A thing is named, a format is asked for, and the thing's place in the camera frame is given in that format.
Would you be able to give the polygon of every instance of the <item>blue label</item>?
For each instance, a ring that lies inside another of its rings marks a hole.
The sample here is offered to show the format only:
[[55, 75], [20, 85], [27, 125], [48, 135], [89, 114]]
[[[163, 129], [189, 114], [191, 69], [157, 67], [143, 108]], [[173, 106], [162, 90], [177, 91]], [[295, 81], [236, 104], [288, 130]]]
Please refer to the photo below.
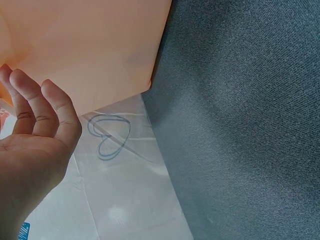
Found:
[[30, 223], [25, 222], [20, 228], [18, 240], [28, 240]]

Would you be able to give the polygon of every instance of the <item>palm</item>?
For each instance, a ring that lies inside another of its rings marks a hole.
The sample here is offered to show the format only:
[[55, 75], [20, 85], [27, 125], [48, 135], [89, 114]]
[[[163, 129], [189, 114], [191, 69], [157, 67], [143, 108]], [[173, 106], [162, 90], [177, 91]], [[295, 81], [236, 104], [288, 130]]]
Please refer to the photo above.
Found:
[[7, 65], [0, 81], [17, 115], [12, 135], [0, 140], [0, 234], [9, 239], [64, 177], [81, 124], [69, 96], [51, 81], [40, 87]]

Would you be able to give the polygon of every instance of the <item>gray fabric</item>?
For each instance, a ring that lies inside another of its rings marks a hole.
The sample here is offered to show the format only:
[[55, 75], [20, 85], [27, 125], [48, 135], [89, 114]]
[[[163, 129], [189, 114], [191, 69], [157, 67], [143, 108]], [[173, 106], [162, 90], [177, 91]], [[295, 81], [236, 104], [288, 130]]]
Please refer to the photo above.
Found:
[[320, 239], [319, 16], [173, 1], [143, 99], [194, 239]]

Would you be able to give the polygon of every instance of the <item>knuckle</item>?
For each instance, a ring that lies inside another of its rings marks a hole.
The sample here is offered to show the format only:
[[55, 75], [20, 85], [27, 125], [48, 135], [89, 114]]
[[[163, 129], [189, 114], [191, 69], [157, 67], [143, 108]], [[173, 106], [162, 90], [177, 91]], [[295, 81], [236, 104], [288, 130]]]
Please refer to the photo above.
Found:
[[20, 119], [33, 119], [35, 116], [33, 114], [33, 112], [31, 111], [24, 111], [24, 112], [20, 112], [17, 116], [16, 119], [20, 120]]
[[40, 121], [51, 121], [52, 118], [47, 116], [47, 115], [38, 115], [38, 116], [35, 117], [35, 120], [37, 122], [40, 122]]

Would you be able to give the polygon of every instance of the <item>textured fabric surface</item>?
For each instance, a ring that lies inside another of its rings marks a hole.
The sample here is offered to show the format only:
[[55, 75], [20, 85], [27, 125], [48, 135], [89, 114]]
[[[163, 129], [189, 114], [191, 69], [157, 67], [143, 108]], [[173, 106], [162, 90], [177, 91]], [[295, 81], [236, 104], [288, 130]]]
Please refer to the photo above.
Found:
[[195, 240], [320, 239], [319, 16], [173, 1], [143, 98]]

